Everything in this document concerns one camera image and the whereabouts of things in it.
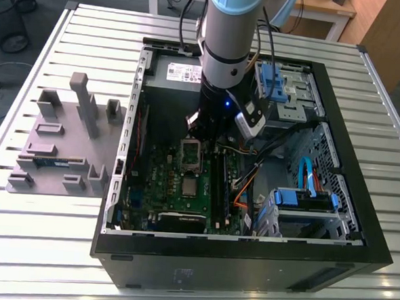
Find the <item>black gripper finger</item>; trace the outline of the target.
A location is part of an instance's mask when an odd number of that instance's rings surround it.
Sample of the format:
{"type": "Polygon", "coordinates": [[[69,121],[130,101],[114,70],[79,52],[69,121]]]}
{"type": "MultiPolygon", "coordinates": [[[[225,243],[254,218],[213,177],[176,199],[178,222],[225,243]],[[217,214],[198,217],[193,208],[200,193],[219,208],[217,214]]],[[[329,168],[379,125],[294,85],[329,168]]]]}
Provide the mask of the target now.
{"type": "Polygon", "coordinates": [[[186,117],[188,134],[201,142],[217,139],[217,123],[214,116],[206,111],[197,111],[186,117]]]}

